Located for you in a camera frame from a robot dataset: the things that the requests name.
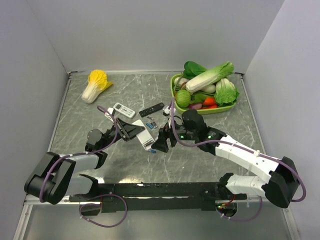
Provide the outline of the white grey-faced remote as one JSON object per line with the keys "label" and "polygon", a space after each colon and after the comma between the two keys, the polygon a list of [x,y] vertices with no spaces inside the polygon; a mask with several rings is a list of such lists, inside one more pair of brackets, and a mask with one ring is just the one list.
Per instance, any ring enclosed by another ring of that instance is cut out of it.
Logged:
{"label": "white grey-faced remote", "polygon": [[152,144],[155,142],[154,138],[146,128],[145,124],[142,122],[142,120],[136,120],[135,122],[132,123],[133,125],[137,125],[139,127],[143,128],[143,131],[140,132],[139,134],[136,135],[138,138],[139,142],[141,143],[142,147],[146,150],[149,151],[152,147]]}

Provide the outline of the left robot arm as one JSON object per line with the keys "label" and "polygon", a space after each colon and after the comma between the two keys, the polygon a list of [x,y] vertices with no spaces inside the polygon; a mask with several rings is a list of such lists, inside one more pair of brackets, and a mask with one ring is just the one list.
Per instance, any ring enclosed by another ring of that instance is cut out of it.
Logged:
{"label": "left robot arm", "polygon": [[25,193],[39,198],[43,202],[57,204],[63,197],[80,194],[87,201],[95,200],[99,195],[98,181],[82,174],[85,170],[96,170],[107,159],[105,149],[113,143],[134,139],[145,127],[116,119],[116,124],[102,132],[92,129],[87,134],[85,151],[69,155],[46,152],[28,177]]}

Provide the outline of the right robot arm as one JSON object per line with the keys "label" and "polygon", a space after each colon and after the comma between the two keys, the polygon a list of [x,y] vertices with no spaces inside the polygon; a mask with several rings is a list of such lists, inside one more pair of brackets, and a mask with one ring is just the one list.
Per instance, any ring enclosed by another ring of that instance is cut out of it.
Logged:
{"label": "right robot arm", "polygon": [[198,147],[206,153],[232,161],[253,174],[225,174],[218,187],[223,199],[239,194],[260,196],[283,209],[293,202],[300,179],[292,159],[286,156],[282,159],[271,157],[239,143],[223,131],[207,126],[202,115],[194,109],[182,114],[181,124],[175,121],[174,108],[166,107],[163,115],[167,117],[167,123],[159,129],[158,138],[151,146],[153,149],[166,153],[170,146],[174,147],[177,143]]}

